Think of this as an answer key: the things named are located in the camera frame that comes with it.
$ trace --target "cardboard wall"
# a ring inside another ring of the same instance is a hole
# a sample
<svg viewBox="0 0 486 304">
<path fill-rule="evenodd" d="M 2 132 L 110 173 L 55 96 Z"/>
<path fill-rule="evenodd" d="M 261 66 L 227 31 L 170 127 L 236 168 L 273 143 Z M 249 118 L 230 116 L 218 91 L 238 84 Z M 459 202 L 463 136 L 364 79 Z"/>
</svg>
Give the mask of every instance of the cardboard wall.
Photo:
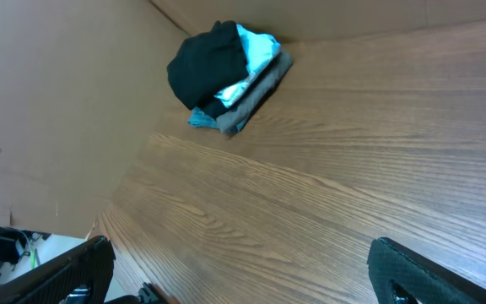
<svg viewBox="0 0 486 304">
<path fill-rule="evenodd" d="M 186 35 L 145 0 L 0 0 L 0 225 L 84 237 Z"/>
<path fill-rule="evenodd" d="M 486 0 L 151 0 L 190 35 L 233 19 L 283 41 L 324 40 L 486 19 Z"/>
</svg>

